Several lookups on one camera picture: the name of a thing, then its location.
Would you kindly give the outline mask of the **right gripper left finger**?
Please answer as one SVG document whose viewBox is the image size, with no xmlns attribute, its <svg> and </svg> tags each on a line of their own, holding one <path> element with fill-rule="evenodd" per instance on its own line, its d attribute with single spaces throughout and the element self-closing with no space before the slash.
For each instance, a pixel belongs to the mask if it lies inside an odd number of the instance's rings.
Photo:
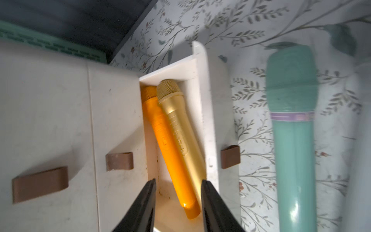
<svg viewBox="0 0 371 232">
<path fill-rule="evenodd" d="M 156 206 L 156 180 L 148 181 L 113 232 L 153 232 Z"/>
</svg>

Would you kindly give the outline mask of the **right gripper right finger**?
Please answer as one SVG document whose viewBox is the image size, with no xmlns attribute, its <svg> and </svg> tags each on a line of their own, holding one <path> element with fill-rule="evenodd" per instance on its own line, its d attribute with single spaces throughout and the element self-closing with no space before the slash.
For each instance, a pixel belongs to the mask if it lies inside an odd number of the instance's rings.
<svg viewBox="0 0 371 232">
<path fill-rule="evenodd" d="M 244 232 L 210 181 L 202 181 L 201 196 L 205 232 Z"/>
</svg>

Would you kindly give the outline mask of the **orange microphone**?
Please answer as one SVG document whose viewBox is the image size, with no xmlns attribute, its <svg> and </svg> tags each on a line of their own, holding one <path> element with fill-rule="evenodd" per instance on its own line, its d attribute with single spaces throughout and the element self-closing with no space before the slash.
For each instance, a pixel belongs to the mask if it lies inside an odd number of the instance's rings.
<svg viewBox="0 0 371 232">
<path fill-rule="evenodd" d="M 195 219 L 201 212 L 200 206 L 169 121 L 158 104 L 157 88 L 155 86 L 143 87 L 141 98 L 143 112 L 153 128 L 179 203 L 186 217 Z"/>
</svg>

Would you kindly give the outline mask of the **white plastic drawer unit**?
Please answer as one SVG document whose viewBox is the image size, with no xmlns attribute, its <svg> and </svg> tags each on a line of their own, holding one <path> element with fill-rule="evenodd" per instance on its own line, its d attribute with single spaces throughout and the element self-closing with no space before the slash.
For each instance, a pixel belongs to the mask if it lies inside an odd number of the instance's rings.
<svg viewBox="0 0 371 232">
<path fill-rule="evenodd" d="M 68 187 L 13 202 L 17 177 Z M 148 180 L 139 75 L 1 42 L 1 231 L 110 232 Z"/>
</svg>

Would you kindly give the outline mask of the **gold microphone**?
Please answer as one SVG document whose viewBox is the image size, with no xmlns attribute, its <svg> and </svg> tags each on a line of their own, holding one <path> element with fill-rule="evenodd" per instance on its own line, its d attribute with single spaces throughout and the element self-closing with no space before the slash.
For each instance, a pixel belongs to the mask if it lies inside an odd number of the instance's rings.
<svg viewBox="0 0 371 232">
<path fill-rule="evenodd" d="M 183 92 L 172 79 L 162 80 L 157 86 L 160 107 L 168 118 L 177 145 L 183 156 L 199 204 L 201 187 L 206 179 L 206 165 L 195 132 L 191 126 Z"/>
</svg>

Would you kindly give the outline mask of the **white bottom drawer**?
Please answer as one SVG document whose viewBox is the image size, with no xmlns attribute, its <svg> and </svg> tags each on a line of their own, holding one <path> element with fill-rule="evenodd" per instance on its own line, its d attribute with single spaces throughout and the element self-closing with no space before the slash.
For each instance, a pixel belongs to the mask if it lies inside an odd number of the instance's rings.
<svg viewBox="0 0 371 232">
<path fill-rule="evenodd" d="M 175 80 L 185 95 L 188 117 L 206 162 L 207 179 L 213 184 L 236 220 L 241 219 L 239 166 L 222 168 L 222 150 L 237 144 L 230 79 L 225 63 L 194 42 L 193 53 L 180 61 L 146 74 L 141 86 Z M 203 218 L 187 219 L 180 206 L 153 129 L 144 120 L 149 179 L 157 182 L 156 232 L 201 232 Z"/>
</svg>

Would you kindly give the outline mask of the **green microphone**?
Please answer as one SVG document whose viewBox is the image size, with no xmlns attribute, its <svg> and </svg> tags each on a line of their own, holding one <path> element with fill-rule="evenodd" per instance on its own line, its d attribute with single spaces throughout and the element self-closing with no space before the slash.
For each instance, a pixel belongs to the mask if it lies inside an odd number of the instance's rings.
<svg viewBox="0 0 371 232">
<path fill-rule="evenodd" d="M 269 57 L 266 96 L 272 120 L 280 231 L 315 232 L 318 80 L 308 46 L 288 47 Z"/>
</svg>

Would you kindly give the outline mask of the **white microphone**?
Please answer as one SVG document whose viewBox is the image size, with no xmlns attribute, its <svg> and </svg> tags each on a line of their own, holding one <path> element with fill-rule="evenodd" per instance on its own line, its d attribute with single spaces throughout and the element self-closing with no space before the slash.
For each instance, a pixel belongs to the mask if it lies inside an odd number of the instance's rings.
<svg viewBox="0 0 371 232">
<path fill-rule="evenodd" d="M 357 66 L 362 112 L 350 169 L 341 232 L 371 230 L 371 61 Z"/>
</svg>

